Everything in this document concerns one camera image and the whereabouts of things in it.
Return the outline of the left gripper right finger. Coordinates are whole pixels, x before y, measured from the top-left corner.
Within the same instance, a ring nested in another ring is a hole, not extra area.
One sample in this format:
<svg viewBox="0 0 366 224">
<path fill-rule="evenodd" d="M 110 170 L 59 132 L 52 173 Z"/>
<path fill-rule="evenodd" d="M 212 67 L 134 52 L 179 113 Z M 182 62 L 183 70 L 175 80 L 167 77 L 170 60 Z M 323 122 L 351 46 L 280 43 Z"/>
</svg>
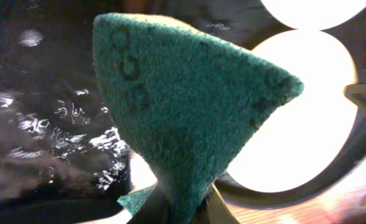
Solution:
<svg viewBox="0 0 366 224">
<path fill-rule="evenodd" d="M 199 224 L 240 224 L 228 209 L 225 201 L 212 184 L 198 209 Z"/>
</svg>

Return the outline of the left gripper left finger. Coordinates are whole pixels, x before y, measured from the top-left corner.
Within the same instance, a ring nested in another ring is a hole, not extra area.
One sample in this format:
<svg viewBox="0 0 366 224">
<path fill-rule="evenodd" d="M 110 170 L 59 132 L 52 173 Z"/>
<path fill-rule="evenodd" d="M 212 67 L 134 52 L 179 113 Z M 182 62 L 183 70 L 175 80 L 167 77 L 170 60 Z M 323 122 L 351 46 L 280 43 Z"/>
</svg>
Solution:
<svg viewBox="0 0 366 224">
<path fill-rule="evenodd" d="M 156 184 L 139 211 L 128 224 L 169 224 L 170 204 L 162 189 Z"/>
</svg>

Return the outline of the yellow plate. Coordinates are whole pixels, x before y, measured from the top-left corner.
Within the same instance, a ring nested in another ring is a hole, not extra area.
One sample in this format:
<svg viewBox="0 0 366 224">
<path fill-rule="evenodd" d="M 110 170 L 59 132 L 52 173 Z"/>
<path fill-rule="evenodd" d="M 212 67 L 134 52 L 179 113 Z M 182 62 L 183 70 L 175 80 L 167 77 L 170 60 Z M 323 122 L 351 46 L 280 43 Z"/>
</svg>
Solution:
<svg viewBox="0 0 366 224">
<path fill-rule="evenodd" d="M 321 31 L 283 32 L 253 52 L 300 78 L 304 90 L 264 122 L 227 172 L 250 190 L 291 190 L 320 174 L 349 137 L 357 107 L 344 88 L 356 80 L 355 65 L 344 45 Z"/>
</svg>

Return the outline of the green scrubbing sponge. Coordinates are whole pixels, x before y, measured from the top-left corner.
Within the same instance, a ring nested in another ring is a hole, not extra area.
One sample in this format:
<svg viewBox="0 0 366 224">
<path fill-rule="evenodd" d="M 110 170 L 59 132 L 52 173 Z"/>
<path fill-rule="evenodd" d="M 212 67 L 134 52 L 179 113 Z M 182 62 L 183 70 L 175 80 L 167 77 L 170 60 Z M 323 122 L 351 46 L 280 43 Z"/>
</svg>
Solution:
<svg viewBox="0 0 366 224">
<path fill-rule="evenodd" d="M 93 60 L 120 136 L 150 166 L 168 223 L 188 223 L 212 183 L 303 82 L 169 16 L 107 13 Z"/>
</svg>

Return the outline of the mint green plate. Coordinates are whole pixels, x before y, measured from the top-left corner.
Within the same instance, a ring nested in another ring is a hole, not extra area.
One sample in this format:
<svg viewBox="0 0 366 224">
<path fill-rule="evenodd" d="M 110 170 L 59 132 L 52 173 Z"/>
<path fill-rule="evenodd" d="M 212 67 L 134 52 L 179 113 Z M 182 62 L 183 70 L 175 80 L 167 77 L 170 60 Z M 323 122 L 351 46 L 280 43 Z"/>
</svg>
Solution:
<svg viewBox="0 0 366 224">
<path fill-rule="evenodd" d="M 366 8 L 366 0 L 261 0 L 267 11 L 293 29 L 326 30 Z"/>
</svg>

